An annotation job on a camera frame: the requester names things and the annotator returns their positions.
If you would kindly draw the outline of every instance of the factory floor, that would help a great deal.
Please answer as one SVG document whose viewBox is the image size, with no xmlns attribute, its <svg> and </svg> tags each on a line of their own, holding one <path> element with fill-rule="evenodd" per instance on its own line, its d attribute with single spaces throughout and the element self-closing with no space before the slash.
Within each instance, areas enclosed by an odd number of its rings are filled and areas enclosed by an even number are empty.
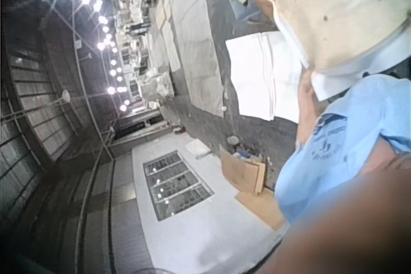
<svg viewBox="0 0 411 274">
<path fill-rule="evenodd" d="M 188 91 L 189 81 L 185 75 L 187 70 L 182 68 L 171 72 L 176 96 L 163 106 L 164 112 L 170 116 L 170 119 L 173 119 L 172 122 L 184 125 L 190 136 L 200 139 L 215 153 L 218 153 L 220 144 L 224 147 L 227 146 L 226 138 L 228 136 L 237 136 L 246 148 L 251 148 L 268 159 L 265 185 L 272 189 L 282 166 L 294 151 L 297 125 L 280 118 L 273 121 L 264 121 L 240 115 L 236 91 L 230 79 L 231 62 L 225 41 L 253 33 L 275 31 L 275 24 L 251 24 L 246 21 L 237 21 L 228 0 L 206 1 L 211 34 L 220 68 L 221 84 L 225 92 L 223 105 L 227 107 L 227 111 L 224 112 L 223 117 L 220 117 L 194 106 L 191 103 Z M 154 11 L 155 8 L 152 9 L 153 20 L 155 19 Z M 171 16 L 169 22 L 175 36 L 173 16 Z M 155 22 L 152 25 L 150 35 L 152 40 L 156 42 L 157 38 L 161 38 L 161 31 L 157 28 Z M 181 62 L 181 46 L 177 43 L 175 46 Z M 159 50 L 160 54 L 162 51 L 163 57 L 167 58 L 166 48 L 160 47 Z M 202 70 L 201 59 L 197 60 L 197 64 L 192 69 Z"/>
</svg>

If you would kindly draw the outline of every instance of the white cloth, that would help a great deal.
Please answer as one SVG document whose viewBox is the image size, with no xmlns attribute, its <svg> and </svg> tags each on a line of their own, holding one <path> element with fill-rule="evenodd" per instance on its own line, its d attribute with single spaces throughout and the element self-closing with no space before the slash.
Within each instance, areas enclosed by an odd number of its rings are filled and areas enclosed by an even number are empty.
<svg viewBox="0 0 411 274">
<path fill-rule="evenodd" d="M 278 32 L 228 40 L 231 80 L 240 114 L 267 121 L 274 116 L 298 123 L 301 63 Z"/>
</svg>

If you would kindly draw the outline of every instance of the metal beam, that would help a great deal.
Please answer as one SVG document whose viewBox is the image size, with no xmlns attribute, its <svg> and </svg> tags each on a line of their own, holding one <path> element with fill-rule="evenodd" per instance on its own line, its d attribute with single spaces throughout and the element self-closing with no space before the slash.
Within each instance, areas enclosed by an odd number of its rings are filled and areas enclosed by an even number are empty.
<svg viewBox="0 0 411 274">
<path fill-rule="evenodd" d="M 114 157 L 113 157 L 113 155 L 111 154 L 109 148 L 107 147 L 103 136 L 101 135 L 100 129 L 98 128 L 98 124 L 97 124 L 96 118 L 94 117 L 94 114 L 93 114 L 92 109 L 91 109 L 91 106 L 90 106 L 89 98 L 87 97 L 87 91 L 85 90 L 85 85 L 84 85 L 84 80 L 83 80 L 82 69 L 81 69 L 81 67 L 80 67 L 80 62 L 78 61 L 77 49 L 76 49 L 76 47 L 74 46 L 74 44 L 75 44 L 75 42 L 76 42 L 76 32 L 75 32 L 75 29 L 76 29 L 76 19 L 75 19 L 75 17 L 74 17 L 74 15 L 75 15 L 75 11 L 74 11 L 74 7 L 75 7 L 75 5 L 74 5 L 74 0 L 72 0 L 72 2 L 73 2 L 73 5 L 71 6 L 71 7 L 72 7 L 72 12 L 71 12 L 72 17 L 71 17 L 71 20 L 72 20 L 72 29 L 73 29 L 73 48 L 74 48 L 74 56 L 75 56 L 75 58 L 76 58 L 76 65 L 77 65 L 78 77 L 80 78 L 80 83 L 81 83 L 81 85 L 82 85 L 83 95 L 84 95 L 84 98 L 85 98 L 85 103 L 87 104 L 87 108 L 89 109 L 90 117 L 91 117 L 92 122 L 93 122 L 93 125 L 94 125 L 94 127 L 95 127 L 95 129 L 96 129 L 96 131 L 97 131 L 98 137 L 100 138 L 100 141 L 103 143 L 103 147 L 104 147 L 105 151 L 107 152 L 107 155 L 110 157 L 111 161 L 113 161 L 113 160 L 114 160 Z"/>
<path fill-rule="evenodd" d="M 37 128 L 37 127 L 39 127 L 39 126 L 41 126 L 41 125 L 43 125 L 43 124 L 45 124 L 45 123 L 47 123 L 47 122 L 50 122 L 50 121 L 52 121 L 52 120 L 54 120 L 54 119 L 56 119 L 56 118 L 58 118 L 58 117 L 61 117 L 61 116 L 63 116 L 63 113 L 58 114 L 58 115 L 56 115 L 56 116 L 54 116 L 54 117 L 48 118 L 48 119 L 46 119 L 46 120 L 44 120 L 44 121 L 41 121 L 40 123 L 37 123 L 36 125 L 33 125 L 33 128 Z"/>
<path fill-rule="evenodd" d="M 14 80 L 15 83 L 52 83 L 46 80 Z"/>
<path fill-rule="evenodd" d="M 63 148 L 74 136 L 76 136 L 76 135 L 72 134 L 69 138 L 67 138 L 67 140 L 65 142 L 63 142 L 56 150 L 54 150 L 54 152 L 51 154 L 51 157 L 53 157 L 54 154 L 56 154 L 58 151 L 60 151 L 60 149 Z"/>
<path fill-rule="evenodd" d="M 21 70 L 21 71 L 28 71 L 28 72 L 38 72 L 42 74 L 48 74 L 47 71 L 44 70 L 37 70 L 37 69 L 30 69 L 28 67 L 19 67 L 17 65 L 11 65 L 10 66 L 13 70 Z"/>
<path fill-rule="evenodd" d="M 4 141 L 0 144 L 0 148 L 3 147 L 3 146 L 6 146 L 10 141 L 13 141 L 14 139 L 16 139 L 20 136 L 21 136 L 21 133 L 18 133 L 16 136 L 13 136 L 12 138 L 7 139 L 6 141 Z"/>
<path fill-rule="evenodd" d="M 0 180 L 3 179 L 19 162 L 21 162 L 25 157 L 27 157 L 29 154 L 31 154 L 31 151 L 27 151 L 25 154 L 23 154 L 18 160 L 16 160 L 1 176 Z"/>
<path fill-rule="evenodd" d="M 63 125 L 61 128 L 58 130 L 55 130 L 52 134 L 48 135 L 45 139 L 43 139 L 41 142 L 44 144 L 46 141 L 48 141 L 52 136 L 56 135 L 58 132 L 62 131 L 64 128 L 67 128 L 69 126 L 69 123 L 66 125 Z"/>
<path fill-rule="evenodd" d="M 50 96 L 52 94 L 56 94 L 56 92 L 40 92 L 40 93 L 30 93 L 30 94 L 23 94 L 22 96 L 19 96 L 19 98 L 30 98 L 33 96 Z"/>
</svg>

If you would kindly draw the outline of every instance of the wall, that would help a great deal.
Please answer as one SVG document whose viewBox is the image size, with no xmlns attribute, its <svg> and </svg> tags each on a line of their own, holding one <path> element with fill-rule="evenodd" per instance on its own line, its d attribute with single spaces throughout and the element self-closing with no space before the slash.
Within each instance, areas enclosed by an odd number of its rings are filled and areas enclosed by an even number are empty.
<svg viewBox="0 0 411 274">
<path fill-rule="evenodd" d="M 1 85 L 0 114 L 11 112 Z M 2 121 L 0 131 L 0 232 L 7 232 L 19 217 L 40 181 L 42 169 L 29 150 L 17 121 Z"/>
<path fill-rule="evenodd" d="M 196 160 L 187 151 L 190 141 L 188 134 L 168 134 L 133 149 L 137 202 L 153 264 L 178 274 L 242 273 L 270 251 L 280 234 L 234 199 L 238 191 L 223 177 L 218 157 Z M 158 222 L 143 164 L 175 150 L 214 195 Z"/>
<path fill-rule="evenodd" d="M 48 59 L 44 52 L 44 38 L 40 31 L 43 17 L 49 7 L 42 0 L 2 0 L 6 8 L 2 14 L 2 86 L 14 102 L 14 111 L 31 110 L 48 105 L 61 96 L 53 84 Z M 38 158 L 48 168 L 72 143 L 80 125 L 70 108 L 59 104 L 38 111 L 27 112 L 27 122 L 33 131 L 35 152 L 45 152 L 47 161 Z"/>
</svg>

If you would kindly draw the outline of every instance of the cardboard piece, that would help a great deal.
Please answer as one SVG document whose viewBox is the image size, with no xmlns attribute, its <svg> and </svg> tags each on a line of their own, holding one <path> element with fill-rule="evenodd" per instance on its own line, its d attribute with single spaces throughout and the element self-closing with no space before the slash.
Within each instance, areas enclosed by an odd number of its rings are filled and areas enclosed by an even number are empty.
<svg viewBox="0 0 411 274">
<path fill-rule="evenodd" d="M 265 180 L 265 164 L 256 162 L 255 160 L 244 160 L 245 162 L 258 167 L 258 176 L 256 181 L 256 187 L 254 188 L 255 193 L 261 193 L 264 188 L 264 180 Z"/>
<path fill-rule="evenodd" d="M 265 164 L 240 160 L 220 146 L 220 158 L 224 177 L 240 192 L 258 194 L 262 191 Z"/>
<path fill-rule="evenodd" d="M 285 218 L 275 201 L 274 194 L 269 189 L 263 189 L 263 192 L 258 196 L 240 192 L 236 199 L 274 230 L 280 228 L 285 222 Z"/>
</svg>

